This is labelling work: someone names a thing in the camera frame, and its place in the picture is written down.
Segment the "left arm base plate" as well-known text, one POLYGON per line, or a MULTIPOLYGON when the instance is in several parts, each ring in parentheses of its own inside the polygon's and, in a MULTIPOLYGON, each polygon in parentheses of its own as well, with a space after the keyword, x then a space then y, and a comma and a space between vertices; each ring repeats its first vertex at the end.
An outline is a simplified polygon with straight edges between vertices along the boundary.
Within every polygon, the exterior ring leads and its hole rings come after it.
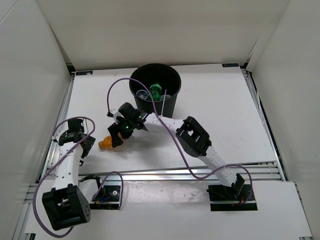
POLYGON ((105 181, 95 201, 89 204, 91 210, 120 210, 123 186, 120 180, 105 181))

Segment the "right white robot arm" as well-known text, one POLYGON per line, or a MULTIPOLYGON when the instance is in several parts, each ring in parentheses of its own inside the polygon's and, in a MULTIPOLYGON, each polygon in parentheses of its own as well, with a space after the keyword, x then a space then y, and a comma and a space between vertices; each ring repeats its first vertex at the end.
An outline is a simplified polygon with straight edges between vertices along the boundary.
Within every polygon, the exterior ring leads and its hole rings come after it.
POLYGON ((108 128, 111 147, 116 148, 131 137, 134 130, 168 133, 182 154, 201 160, 219 180, 214 194, 219 199, 236 201, 243 193, 245 180, 233 171, 212 146, 210 135, 191 116, 173 119, 154 112, 139 111, 130 103, 124 103, 117 111, 109 110, 107 116, 114 123, 108 128))

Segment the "green plastic bottle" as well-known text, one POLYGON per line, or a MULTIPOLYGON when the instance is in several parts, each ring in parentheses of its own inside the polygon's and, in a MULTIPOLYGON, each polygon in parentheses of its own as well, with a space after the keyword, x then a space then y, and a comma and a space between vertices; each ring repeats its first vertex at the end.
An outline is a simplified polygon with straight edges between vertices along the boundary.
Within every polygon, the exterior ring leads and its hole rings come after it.
POLYGON ((159 83, 154 83, 149 87, 149 97, 148 101, 151 101, 152 99, 157 102, 160 100, 160 97, 162 95, 162 87, 160 86, 159 83))

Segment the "clear bottle red label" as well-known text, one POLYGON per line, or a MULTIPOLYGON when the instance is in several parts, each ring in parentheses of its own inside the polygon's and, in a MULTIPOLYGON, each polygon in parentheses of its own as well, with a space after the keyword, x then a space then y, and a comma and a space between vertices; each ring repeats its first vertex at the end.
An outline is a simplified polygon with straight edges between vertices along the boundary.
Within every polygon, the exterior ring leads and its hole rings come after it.
POLYGON ((169 99, 171 96, 170 95, 162 95, 161 97, 160 97, 160 101, 164 101, 164 100, 166 100, 166 99, 169 99))

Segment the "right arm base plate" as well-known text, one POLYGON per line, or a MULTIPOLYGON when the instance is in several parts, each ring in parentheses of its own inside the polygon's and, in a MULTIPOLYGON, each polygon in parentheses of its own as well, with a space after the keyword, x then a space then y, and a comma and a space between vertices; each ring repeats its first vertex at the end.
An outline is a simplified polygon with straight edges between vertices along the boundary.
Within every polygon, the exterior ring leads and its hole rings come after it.
POLYGON ((209 185, 211 212, 243 212, 257 211, 257 201, 251 184, 244 184, 239 193, 232 192, 232 188, 223 185, 209 185))

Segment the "orange plastic bottle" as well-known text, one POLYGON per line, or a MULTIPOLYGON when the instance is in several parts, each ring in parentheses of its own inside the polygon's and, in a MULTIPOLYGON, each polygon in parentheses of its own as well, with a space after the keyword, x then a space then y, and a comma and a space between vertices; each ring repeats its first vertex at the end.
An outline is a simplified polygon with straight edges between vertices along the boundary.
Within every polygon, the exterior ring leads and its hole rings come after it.
POLYGON ((124 139, 122 138, 121 134, 119 133, 115 140, 113 140, 112 136, 106 136, 103 140, 98 142, 98 147, 101 150, 111 150, 121 146, 124 143, 124 139))

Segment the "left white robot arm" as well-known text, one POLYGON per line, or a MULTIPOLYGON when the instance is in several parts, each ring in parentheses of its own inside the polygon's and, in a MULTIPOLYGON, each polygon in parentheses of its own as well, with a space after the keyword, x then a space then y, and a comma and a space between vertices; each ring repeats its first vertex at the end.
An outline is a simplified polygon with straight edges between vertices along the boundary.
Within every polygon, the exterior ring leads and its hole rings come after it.
POLYGON ((85 133, 82 118, 66 122, 67 128, 57 140, 59 158, 65 159, 55 169, 51 190, 42 195, 42 204, 55 231, 88 223, 91 219, 91 198, 100 200, 105 194, 104 186, 95 179, 79 183, 79 168, 96 139, 85 133))

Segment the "clear bottle blue label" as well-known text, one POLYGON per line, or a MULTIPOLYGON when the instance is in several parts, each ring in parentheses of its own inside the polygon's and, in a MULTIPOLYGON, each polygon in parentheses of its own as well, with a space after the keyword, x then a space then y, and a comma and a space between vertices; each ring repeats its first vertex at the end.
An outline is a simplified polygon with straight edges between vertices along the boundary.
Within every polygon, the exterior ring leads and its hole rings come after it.
POLYGON ((147 100, 150 95, 146 90, 140 89, 136 92, 136 96, 141 100, 147 100))

